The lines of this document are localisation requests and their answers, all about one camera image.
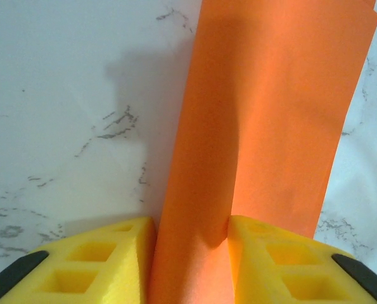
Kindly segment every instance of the yellow 3d-printed part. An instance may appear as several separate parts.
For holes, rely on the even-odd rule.
[[[242,216],[228,243],[236,304],[377,303],[332,260],[342,250]]]
[[[0,304],[146,303],[155,241],[152,219],[135,218],[47,244]]]

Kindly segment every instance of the orange paper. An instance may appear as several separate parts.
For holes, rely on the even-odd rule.
[[[228,216],[313,236],[372,0],[203,0],[150,303],[233,303]]]

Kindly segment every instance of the marble countertop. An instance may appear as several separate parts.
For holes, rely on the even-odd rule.
[[[0,1],[0,271],[55,239],[159,219],[200,4]],[[315,238],[377,272],[377,31]]]

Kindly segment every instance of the black rubber pad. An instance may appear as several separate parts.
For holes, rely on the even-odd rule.
[[[34,270],[48,255],[49,253],[47,251],[37,251],[25,255],[1,271],[0,299]]]
[[[371,269],[345,255],[336,253],[332,259],[377,301],[377,275]]]

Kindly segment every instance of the square hole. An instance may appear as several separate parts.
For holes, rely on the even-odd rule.
[[[97,274],[89,270],[56,270],[38,290],[45,293],[85,293]]]
[[[277,265],[313,265],[320,262],[318,257],[302,244],[270,243],[266,245],[266,249]]]
[[[68,257],[69,261],[105,262],[114,251],[116,243],[90,242],[78,246]]]
[[[293,298],[298,300],[349,300],[332,278],[322,275],[284,275],[283,281]]]
[[[133,228],[133,225],[123,225],[116,228],[114,231],[115,232],[128,232],[128,231],[131,231],[132,228]]]

